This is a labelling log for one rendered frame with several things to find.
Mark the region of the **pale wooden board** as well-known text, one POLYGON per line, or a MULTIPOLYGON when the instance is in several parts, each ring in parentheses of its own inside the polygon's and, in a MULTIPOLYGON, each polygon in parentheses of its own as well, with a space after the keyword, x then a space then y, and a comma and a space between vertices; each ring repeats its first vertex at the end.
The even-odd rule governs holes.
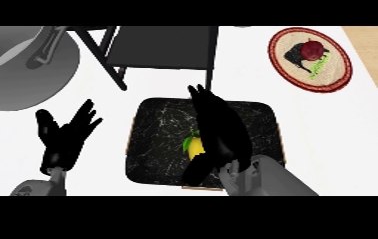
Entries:
POLYGON ((342 30, 378 87, 378 26, 343 26, 342 30))

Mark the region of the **round red-rimmed woven placemat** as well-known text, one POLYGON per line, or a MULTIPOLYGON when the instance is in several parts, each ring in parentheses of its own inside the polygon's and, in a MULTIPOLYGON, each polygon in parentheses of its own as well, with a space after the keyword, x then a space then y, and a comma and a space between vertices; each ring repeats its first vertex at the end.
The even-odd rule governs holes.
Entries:
POLYGON ((267 53, 276 72, 301 89, 330 93, 348 84, 348 55, 321 32, 304 27, 284 28, 268 41, 267 53))

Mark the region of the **grey round pan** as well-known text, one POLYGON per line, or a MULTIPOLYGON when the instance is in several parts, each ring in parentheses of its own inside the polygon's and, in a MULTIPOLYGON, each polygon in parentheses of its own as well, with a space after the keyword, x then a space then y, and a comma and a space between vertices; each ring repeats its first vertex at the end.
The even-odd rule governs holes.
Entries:
POLYGON ((23 110, 63 89, 79 49, 66 26, 0 26, 0 111, 23 110))

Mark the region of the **black tiered shelf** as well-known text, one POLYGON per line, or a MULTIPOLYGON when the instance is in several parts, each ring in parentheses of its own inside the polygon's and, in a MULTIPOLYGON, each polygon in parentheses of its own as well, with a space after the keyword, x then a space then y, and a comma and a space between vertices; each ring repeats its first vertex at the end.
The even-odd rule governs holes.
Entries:
POLYGON ((217 26, 69 26, 113 82, 126 90, 128 67, 203 70, 211 89, 217 26))

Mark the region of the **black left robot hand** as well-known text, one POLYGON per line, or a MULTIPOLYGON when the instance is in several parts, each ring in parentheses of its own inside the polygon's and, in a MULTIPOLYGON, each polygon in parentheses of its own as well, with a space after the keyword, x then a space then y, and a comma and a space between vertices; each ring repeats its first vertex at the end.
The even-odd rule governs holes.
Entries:
POLYGON ((48 175, 50 170, 56 167, 69 171, 75 165, 85 139, 103 121, 101 118, 92 120, 95 115, 92 106, 92 101, 87 99, 70 122, 61 126, 57 125, 47 110, 39 109, 35 112, 38 137, 45 146, 39 166, 39 172, 44 175, 48 175))

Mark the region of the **yellow lemon with green leaf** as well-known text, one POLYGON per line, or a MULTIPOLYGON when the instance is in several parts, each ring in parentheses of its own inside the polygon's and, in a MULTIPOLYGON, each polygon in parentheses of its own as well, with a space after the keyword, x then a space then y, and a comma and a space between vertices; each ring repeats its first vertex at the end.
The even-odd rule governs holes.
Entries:
POLYGON ((188 159, 205 152, 199 131, 190 131, 190 136, 183 140, 183 151, 187 153, 188 159))

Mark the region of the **red apple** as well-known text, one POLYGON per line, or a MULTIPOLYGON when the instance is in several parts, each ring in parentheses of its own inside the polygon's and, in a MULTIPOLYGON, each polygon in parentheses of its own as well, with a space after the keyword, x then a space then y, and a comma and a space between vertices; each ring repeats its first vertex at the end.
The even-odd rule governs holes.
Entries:
POLYGON ((318 41, 308 40, 301 46, 301 57, 307 61, 315 61, 323 56, 327 50, 318 41))

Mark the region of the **black marble tray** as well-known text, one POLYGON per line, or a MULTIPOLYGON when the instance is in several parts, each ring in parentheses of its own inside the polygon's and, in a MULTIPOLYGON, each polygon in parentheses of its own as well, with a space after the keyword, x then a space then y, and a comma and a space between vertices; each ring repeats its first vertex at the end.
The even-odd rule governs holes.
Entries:
MULTIPOLYGON (((248 130, 252 154, 265 155, 284 165, 276 116, 268 105, 228 101, 248 130)), ((181 174, 188 165, 184 139, 197 130, 190 99, 149 98, 134 117, 125 155, 125 176, 141 184, 183 186, 181 174)))

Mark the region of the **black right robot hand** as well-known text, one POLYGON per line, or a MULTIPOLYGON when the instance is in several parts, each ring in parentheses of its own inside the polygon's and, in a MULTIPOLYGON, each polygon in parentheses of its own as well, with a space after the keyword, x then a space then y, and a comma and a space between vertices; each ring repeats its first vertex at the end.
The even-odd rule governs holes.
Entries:
POLYGON ((196 111, 203 153, 199 153, 184 170, 181 181, 197 186, 212 170, 237 161, 236 172, 250 165, 252 144, 246 127, 227 102, 200 85, 187 86, 196 111))

